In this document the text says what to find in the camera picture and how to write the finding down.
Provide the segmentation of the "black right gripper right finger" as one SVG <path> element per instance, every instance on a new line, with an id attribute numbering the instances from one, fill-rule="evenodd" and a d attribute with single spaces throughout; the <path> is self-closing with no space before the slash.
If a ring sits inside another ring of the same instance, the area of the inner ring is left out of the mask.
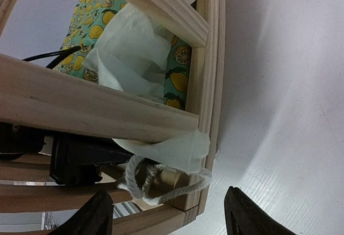
<path id="1" fill-rule="evenodd" d="M 230 186 L 224 199 L 227 233 L 230 235 L 290 234 L 238 187 Z"/>

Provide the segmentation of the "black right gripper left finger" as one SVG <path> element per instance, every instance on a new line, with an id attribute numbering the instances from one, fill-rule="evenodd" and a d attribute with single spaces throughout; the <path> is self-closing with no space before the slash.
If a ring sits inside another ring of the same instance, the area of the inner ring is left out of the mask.
<path id="1" fill-rule="evenodd" d="M 69 220 L 50 234 L 112 234 L 113 200 L 104 190 L 98 191 Z"/>

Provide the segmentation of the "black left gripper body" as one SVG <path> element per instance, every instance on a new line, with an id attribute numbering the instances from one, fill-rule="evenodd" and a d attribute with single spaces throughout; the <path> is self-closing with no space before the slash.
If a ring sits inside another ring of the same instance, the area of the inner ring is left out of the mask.
<path id="1" fill-rule="evenodd" d="M 27 153 L 38 153 L 44 145 L 43 130 L 1 122 L 1 161 L 13 161 Z"/>

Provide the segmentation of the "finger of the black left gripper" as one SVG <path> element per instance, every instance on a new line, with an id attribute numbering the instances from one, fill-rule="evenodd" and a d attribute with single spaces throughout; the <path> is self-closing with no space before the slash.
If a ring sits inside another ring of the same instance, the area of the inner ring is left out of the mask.
<path id="1" fill-rule="evenodd" d="M 132 156 L 111 139 L 56 134 L 49 176 L 59 185 L 90 186 L 102 179 L 100 166 L 126 163 Z"/>

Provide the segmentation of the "lemon print bed cushion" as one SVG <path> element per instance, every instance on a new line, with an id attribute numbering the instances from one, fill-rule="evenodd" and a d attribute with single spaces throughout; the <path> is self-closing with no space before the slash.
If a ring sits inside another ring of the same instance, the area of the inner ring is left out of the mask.
<path id="1" fill-rule="evenodd" d="M 80 0 L 62 48 L 76 45 L 80 50 L 59 63 L 58 71 L 185 109 L 190 65 L 199 50 L 134 5 L 125 0 Z M 210 146 L 204 117 L 199 118 L 197 130 L 161 143 L 117 139 L 117 144 L 133 153 L 119 188 L 149 205 L 194 193 L 210 183 L 210 172 L 202 167 Z M 169 168 L 196 174 L 199 181 L 150 197 L 153 179 Z"/>

